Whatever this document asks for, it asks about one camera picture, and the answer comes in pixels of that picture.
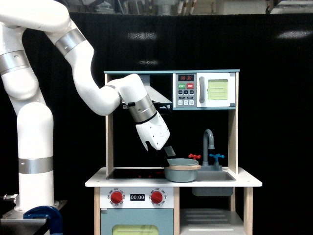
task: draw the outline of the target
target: red button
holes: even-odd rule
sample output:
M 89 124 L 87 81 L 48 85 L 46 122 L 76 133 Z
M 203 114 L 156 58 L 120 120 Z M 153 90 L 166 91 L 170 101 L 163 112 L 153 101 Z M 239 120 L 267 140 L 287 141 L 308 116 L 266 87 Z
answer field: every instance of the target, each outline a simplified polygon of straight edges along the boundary
M 187 89 L 193 89 L 194 84 L 193 83 L 187 83 Z
M 155 191 L 151 194 L 151 201 L 155 204 L 161 203 L 163 200 L 162 193 Z
M 112 193 L 111 195 L 111 201 L 115 204 L 118 204 L 120 203 L 121 201 L 123 200 L 123 194 L 118 192 L 118 191 L 115 191 Z

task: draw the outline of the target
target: oven window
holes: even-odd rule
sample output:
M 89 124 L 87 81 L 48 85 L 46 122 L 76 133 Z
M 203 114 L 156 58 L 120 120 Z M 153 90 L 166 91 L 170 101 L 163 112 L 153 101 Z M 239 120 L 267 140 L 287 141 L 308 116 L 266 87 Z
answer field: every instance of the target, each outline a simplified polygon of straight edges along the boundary
M 112 235 L 158 235 L 155 225 L 118 224 L 112 229 Z

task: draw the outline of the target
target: gray sink basin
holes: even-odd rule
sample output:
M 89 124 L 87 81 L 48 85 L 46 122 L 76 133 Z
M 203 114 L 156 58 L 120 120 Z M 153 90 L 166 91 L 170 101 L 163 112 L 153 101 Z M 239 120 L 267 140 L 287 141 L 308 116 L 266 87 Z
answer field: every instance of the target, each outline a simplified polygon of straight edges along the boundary
M 228 172 L 220 171 L 198 171 L 196 181 L 236 181 Z M 234 192 L 233 187 L 192 187 L 195 196 L 231 196 Z
M 225 171 L 198 171 L 196 181 L 236 181 Z

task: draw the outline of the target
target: red stove knob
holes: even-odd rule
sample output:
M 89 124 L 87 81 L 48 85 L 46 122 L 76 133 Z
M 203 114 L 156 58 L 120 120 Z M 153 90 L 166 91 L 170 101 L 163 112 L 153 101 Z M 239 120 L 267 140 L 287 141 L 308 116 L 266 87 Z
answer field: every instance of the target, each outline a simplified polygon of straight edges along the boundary
M 163 200 L 163 196 L 162 193 L 160 193 L 159 191 L 155 191 L 151 194 L 151 201 L 155 204 L 159 204 L 161 203 Z
M 115 191 L 111 195 L 111 201 L 115 204 L 120 203 L 123 200 L 123 194 L 119 191 Z

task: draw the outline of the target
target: microwave door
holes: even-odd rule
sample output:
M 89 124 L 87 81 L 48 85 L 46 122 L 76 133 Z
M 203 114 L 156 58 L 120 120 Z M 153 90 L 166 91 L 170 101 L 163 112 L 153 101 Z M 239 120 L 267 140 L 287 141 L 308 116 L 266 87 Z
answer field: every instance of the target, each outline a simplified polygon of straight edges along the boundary
M 235 97 L 235 73 L 197 73 L 197 107 L 235 107 Z

